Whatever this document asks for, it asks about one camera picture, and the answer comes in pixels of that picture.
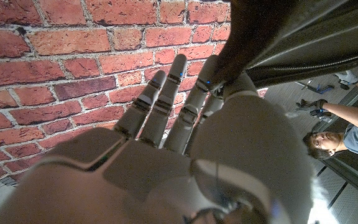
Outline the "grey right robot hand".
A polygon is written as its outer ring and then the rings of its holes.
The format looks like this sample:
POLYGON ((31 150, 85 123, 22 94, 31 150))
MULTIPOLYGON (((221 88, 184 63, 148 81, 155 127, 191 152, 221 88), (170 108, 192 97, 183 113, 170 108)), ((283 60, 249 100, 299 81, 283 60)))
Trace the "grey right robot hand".
POLYGON ((242 72, 213 88, 207 59, 163 132, 186 67, 157 72, 113 129, 56 145, 0 206, 0 223, 306 223, 313 171, 287 118, 242 72))

